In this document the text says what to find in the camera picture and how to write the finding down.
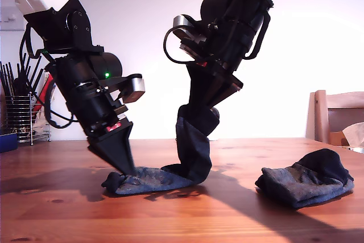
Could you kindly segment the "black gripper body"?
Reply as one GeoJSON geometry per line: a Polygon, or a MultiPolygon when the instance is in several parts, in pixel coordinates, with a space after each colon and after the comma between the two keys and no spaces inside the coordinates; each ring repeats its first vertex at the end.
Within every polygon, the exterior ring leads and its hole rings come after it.
{"type": "MultiPolygon", "coordinates": [[[[211,73],[232,75],[243,59],[253,59],[257,55],[254,48],[246,56],[255,32],[239,23],[228,23],[226,27],[211,24],[203,28],[198,23],[181,24],[181,49],[193,58],[186,65],[199,65],[211,73]]],[[[238,80],[238,90],[243,84],[238,80]]]]}
{"type": "Polygon", "coordinates": [[[127,106],[113,100],[97,83],[67,85],[67,107],[76,116],[89,142],[128,142],[133,123],[127,106]]]}

